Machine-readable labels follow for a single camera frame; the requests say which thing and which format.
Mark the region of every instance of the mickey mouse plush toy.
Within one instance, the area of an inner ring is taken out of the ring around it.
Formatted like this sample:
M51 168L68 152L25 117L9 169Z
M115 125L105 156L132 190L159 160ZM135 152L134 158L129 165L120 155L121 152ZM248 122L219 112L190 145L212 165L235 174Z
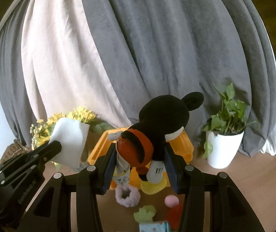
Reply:
M143 192L153 194L166 186L167 180L163 177L165 142L182 133L190 117L189 111L199 108L203 101L200 92L189 93L182 99L158 96L141 109L138 123L108 136L109 140L117 140L118 156L130 168L136 167Z

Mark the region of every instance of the plush toy tag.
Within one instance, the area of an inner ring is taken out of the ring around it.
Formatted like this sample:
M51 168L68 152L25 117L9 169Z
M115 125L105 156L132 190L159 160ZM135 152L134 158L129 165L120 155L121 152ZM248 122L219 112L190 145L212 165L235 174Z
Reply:
M129 183L129 173L129 167L127 168L127 170L123 171L121 175L117 175L115 170L113 179L119 186L126 186Z
M118 150L117 150L117 162L116 162L116 167L113 175L114 181L120 186L126 186L129 183L129 174L130 174L129 163L122 158L122 156L118 153Z

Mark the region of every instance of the white glove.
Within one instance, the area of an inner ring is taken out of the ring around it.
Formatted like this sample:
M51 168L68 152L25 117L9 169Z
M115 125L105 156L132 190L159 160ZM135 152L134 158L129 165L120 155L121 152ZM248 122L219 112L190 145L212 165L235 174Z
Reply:
M107 139L110 141L118 140L123 131L118 131L116 133L109 133Z
M161 182L164 172L166 172L164 162L152 160L147 173L147 180L152 184L158 184Z

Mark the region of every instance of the gray curtain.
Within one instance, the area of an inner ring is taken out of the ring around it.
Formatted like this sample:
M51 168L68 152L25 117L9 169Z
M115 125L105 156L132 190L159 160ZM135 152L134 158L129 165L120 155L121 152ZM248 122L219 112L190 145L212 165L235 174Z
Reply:
M29 1L20 1L0 32L0 102L14 135L27 146L31 145L31 124L36 123L21 63L22 28Z
M233 82L250 105L242 152L256 154L276 118L272 50L251 0L82 0L97 50L127 117L138 121L151 98L191 91L205 96L186 127L194 145Z

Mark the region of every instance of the black clamp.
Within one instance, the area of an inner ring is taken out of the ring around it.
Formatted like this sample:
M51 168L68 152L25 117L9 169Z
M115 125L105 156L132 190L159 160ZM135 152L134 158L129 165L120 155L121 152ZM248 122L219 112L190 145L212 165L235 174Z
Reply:
M70 232L70 193L77 192L78 232L102 232L96 194L105 194L116 163L112 144L105 156L80 173L56 173L40 192L21 221L17 232ZM204 192L210 192L210 232L264 232L264 229L230 177L202 173L187 165L167 143L165 167L176 194L185 194L179 232L202 232Z
M60 142L45 143L0 164L0 223L16 228L43 184L45 163L60 153Z

